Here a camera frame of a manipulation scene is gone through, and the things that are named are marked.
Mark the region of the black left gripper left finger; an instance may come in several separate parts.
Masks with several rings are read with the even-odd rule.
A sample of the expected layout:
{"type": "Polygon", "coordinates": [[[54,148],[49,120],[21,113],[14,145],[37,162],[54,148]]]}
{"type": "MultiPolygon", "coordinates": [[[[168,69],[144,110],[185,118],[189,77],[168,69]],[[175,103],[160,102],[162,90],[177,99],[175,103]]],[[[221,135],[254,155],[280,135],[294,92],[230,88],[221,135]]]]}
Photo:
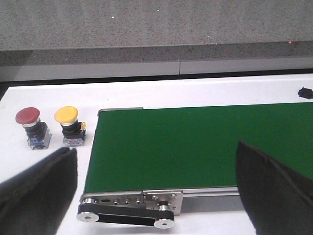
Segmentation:
{"type": "Polygon", "coordinates": [[[77,189],[76,149],[62,147],[0,185],[2,235],[54,235],[77,189]]]}

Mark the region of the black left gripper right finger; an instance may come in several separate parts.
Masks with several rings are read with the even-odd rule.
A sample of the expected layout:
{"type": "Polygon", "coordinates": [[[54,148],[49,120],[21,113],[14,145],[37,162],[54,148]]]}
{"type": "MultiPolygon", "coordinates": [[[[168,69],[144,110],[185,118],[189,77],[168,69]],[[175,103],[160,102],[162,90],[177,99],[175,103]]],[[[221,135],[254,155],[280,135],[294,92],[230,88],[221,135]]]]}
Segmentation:
{"type": "Polygon", "coordinates": [[[311,235],[313,182],[265,152],[238,143],[236,180],[258,235],[311,235]]]}

